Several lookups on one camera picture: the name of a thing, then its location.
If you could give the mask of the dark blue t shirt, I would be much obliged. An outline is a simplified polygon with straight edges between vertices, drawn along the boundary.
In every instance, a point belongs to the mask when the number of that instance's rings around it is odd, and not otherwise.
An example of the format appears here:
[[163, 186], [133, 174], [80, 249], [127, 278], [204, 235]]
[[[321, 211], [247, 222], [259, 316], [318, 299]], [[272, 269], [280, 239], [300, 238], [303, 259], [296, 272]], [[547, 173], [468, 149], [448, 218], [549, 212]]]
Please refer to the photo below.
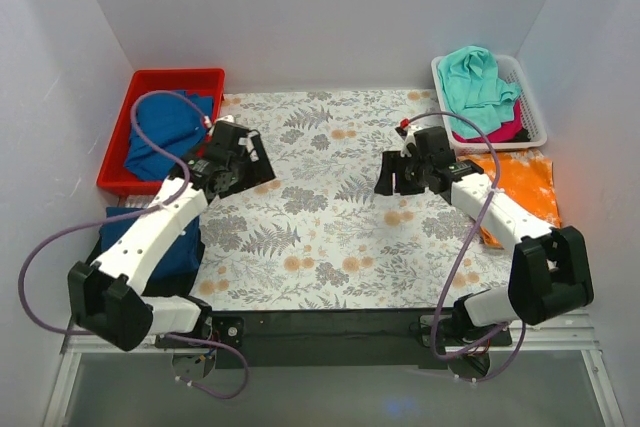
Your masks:
[[190, 253], [200, 239], [199, 219], [187, 221], [182, 214], [170, 219], [166, 211], [151, 214], [142, 209], [108, 207], [100, 227], [100, 270], [112, 277], [125, 275], [141, 290], [172, 247]]

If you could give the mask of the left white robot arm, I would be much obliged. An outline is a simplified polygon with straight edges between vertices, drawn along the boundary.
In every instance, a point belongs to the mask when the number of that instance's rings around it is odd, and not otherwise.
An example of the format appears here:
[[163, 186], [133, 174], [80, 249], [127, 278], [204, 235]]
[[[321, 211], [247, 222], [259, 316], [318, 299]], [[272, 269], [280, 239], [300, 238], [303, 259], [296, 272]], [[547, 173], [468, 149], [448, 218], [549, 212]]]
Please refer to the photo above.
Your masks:
[[128, 352], [149, 335], [179, 334], [193, 347], [213, 333], [212, 309], [187, 293], [145, 295], [158, 263], [216, 199], [274, 180], [260, 134], [229, 120], [180, 158], [148, 209], [113, 246], [68, 274], [74, 323]]

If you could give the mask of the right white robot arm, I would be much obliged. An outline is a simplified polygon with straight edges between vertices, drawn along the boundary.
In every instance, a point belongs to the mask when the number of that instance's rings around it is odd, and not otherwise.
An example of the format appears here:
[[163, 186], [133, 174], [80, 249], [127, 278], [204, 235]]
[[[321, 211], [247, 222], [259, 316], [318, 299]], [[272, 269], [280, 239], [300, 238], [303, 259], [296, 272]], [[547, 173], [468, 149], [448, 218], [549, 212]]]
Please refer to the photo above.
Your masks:
[[499, 191], [478, 164], [456, 158], [444, 128], [402, 124], [396, 131], [404, 145], [383, 152], [375, 193], [431, 191], [478, 222], [512, 255], [506, 286], [458, 299], [450, 316], [435, 326], [471, 345], [489, 327], [515, 320], [534, 326], [593, 302], [586, 243], [576, 228], [556, 228]]

